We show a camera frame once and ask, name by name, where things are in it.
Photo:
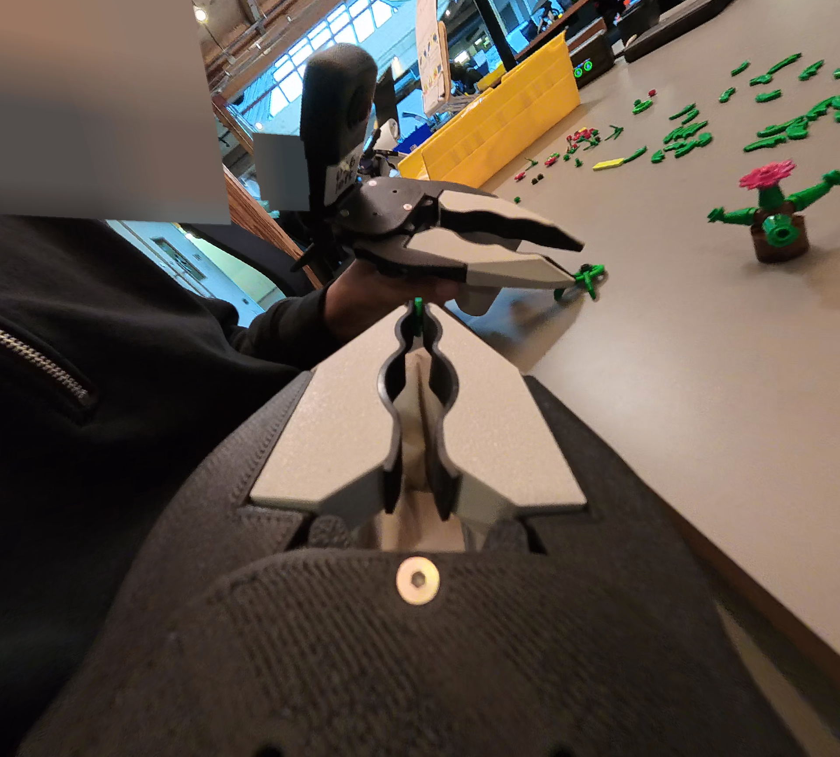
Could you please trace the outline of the person's left hand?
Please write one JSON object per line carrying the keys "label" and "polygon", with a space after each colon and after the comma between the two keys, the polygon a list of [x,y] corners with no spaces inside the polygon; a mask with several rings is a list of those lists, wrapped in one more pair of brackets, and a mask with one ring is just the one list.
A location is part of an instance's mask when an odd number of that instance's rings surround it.
{"label": "person's left hand", "polygon": [[436,277],[388,277],[357,259],[327,287],[322,316],[331,335],[346,342],[415,298],[444,305],[457,297],[460,287]]}

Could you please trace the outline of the cardboard sign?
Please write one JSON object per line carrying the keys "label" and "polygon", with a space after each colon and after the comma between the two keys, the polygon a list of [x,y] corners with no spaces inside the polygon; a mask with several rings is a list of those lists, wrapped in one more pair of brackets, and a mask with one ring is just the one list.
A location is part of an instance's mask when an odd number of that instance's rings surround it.
{"label": "cardboard sign", "polygon": [[438,20],[438,0],[416,0],[415,39],[424,115],[442,112],[452,94],[445,25]]}

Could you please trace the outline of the person's left forearm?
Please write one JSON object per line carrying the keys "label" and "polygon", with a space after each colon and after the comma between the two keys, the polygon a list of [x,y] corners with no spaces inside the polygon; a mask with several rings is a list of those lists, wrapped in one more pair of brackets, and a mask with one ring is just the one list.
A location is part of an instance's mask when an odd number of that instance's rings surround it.
{"label": "person's left forearm", "polygon": [[326,316],[328,288],[299,298],[285,298],[260,314],[247,327],[235,327],[228,342],[244,355],[260,361],[309,370],[338,347]]}

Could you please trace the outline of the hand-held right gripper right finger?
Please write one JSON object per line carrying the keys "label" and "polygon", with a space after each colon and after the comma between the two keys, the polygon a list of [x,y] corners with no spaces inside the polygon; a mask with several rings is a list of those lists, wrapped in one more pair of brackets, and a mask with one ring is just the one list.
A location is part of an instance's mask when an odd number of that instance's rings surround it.
{"label": "hand-held right gripper right finger", "polygon": [[579,512],[586,497],[518,368],[457,318],[423,307],[427,484],[467,549],[499,522]]}

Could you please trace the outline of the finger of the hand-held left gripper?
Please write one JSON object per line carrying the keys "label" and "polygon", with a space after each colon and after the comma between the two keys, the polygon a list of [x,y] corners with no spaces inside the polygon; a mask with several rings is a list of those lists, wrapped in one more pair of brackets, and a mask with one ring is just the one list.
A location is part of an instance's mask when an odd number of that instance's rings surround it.
{"label": "finger of the hand-held left gripper", "polygon": [[469,287],[556,289],[575,284],[574,274],[546,256],[469,241],[444,228],[414,235],[406,252],[419,256],[426,266],[465,268],[466,276],[461,281]]}
{"label": "finger of the hand-held left gripper", "polygon": [[438,225],[461,235],[492,235],[573,252],[585,247],[547,218],[495,195],[448,188],[437,203]]}

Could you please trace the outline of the scattered green leaf pieces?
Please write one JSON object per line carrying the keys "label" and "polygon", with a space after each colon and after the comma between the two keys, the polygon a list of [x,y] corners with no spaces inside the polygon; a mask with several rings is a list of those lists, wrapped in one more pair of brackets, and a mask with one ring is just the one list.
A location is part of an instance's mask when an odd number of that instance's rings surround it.
{"label": "scattered green leaf pieces", "polygon": [[[750,89],[755,89],[754,101],[766,104],[782,98],[783,91],[774,85],[776,76],[787,67],[802,60],[803,54],[796,52],[777,61],[765,72],[748,80]],[[770,124],[755,134],[754,141],[743,147],[745,153],[762,149],[771,149],[789,141],[808,138],[811,125],[824,118],[829,112],[838,121],[838,94],[833,94],[811,106],[804,113],[781,123]],[[708,121],[700,119],[700,110],[695,103],[669,116],[674,127],[662,139],[662,146],[651,154],[650,161],[660,164],[669,157],[684,157],[693,150],[706,147],[713,140],[713,134],[707,129]]]}

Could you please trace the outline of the wooden ceiling beam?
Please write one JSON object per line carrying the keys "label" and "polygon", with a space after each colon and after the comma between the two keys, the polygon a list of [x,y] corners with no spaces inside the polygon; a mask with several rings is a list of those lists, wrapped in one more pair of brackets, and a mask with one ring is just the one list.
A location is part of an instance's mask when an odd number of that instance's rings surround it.
{"label": "wooden ceiling beam", "polygon": [[[236,138],[241,150],[253,156],[252,137],[230,112],[224,96],[218,93],[214,94],[211,101],[217,121]],[[278,222],[269,216],[269,213],[259,204],[258,200],[230,171],[226,163],[223,163],[223,171],[231,220],[267,243],[279,248],[292,259],[293,264],[296,264],[303,255],[301,249]]]}

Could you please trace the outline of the black power bank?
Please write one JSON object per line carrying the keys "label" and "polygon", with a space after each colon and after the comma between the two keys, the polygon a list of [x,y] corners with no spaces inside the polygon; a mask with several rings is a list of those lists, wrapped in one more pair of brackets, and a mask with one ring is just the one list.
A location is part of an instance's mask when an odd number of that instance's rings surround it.
{"label": "black power bank", "polygon": [[623,52],[626,63],[642,59],[653,51],[675,41],[719,16],[735,0],[697,0],[686,7],[679,6],[676,16],[659,21],[639,35]]}

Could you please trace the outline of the stacked yellow plastic bins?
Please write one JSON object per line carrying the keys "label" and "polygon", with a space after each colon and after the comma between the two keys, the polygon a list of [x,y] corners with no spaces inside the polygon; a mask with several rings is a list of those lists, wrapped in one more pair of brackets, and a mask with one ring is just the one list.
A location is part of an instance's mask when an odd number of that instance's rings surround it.
{"label": "stacked yellow plastic bins", "polygon": [[505,73],[398,165],[402,177],[478,187],[581,102],[564,34]]}

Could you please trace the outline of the black charger with green lights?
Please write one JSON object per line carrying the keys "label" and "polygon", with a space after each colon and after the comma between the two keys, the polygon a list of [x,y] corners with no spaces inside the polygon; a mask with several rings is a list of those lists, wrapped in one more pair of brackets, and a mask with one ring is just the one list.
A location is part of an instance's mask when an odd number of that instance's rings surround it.
{"label": "black charger with green lights", "polygon": [[605,32],[598,32],[570,53],[574,82],[578,89],[613,68],[615,55]]}

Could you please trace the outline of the pile of small flower pieces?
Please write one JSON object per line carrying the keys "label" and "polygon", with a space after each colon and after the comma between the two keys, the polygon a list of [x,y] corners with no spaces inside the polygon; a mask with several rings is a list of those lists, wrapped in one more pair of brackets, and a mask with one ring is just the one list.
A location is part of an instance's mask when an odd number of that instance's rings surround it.
{"label": "pile of small flower pieces", "polygon": [[610,129],[612,132],[610,132],[605,139],[602,137],[601,131],[597,128],[583,128],[570,133],[565,138],[566,147],[564,153],[551,153],[541,163],[537,160],[528,159],[526,169],[516,174],[513,177],[513,181],[521,183],[530,178],[531,184],[535,185],[544,178],[544,174],[542,172],[536,172],[538,166],[541,165],[542,167],[548,169],[557,165],[559,161],[572,161],[575,168],[582,168],[583,161],[581,158],[578,158],[580,153],[594,149],[605,140],[616,140],[622,132],[624,132],[624,127],[620,125],[611,124]]}

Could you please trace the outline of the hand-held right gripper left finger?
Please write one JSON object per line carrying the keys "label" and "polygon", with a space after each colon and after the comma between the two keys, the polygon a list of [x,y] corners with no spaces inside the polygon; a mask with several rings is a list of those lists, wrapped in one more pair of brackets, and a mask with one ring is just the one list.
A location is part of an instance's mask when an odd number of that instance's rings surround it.
{"label": "hand-held right gripper left finger", "polygon": [[250,492],[255,505],[334,515],[350,529],[394,511],[403,480],[395,400],[414,338],[406,304],[314,368]]}

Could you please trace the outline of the person's black jacket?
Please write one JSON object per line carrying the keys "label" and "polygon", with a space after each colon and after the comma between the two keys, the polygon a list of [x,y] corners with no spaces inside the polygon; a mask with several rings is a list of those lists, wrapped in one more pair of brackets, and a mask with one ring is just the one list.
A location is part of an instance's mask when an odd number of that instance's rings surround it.
{"label": "person's black jacket", "polygon": [[2,216],[2,755],[98,634],[198,464],[300,370],[99,220]]}

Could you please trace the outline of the green wheel stem piece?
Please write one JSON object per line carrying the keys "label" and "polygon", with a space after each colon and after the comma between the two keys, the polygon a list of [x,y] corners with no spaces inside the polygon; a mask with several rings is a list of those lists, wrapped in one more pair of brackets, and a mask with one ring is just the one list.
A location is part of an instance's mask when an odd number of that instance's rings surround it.
{"label": "green wheel stem piece", "polygon": [[593,301],[599,298],[598,287],[606,279],[606,268],[604,265],[583,264],[573,275],[572,284],[568,287],[557,288],[553,291],[553,299],[561,302],[570,294],[585,292]]}

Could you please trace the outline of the small brick flower plant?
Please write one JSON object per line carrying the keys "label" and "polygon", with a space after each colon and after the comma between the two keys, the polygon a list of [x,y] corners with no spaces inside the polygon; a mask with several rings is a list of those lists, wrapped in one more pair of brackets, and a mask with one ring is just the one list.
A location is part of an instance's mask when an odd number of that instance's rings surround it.
{"label": "small brick flower plant", "polygon": [[838,186],[839,171],[831,170],[817,184],[785,195],[781,182],[794,168],[792,161],[782,161],[753,169],[739,184],[758,192],[758,204],[733,211],[716,207],[707,221],[749,227],[755,257],[761,263],[781,263],[803,256],[810,248],[803,213]]}

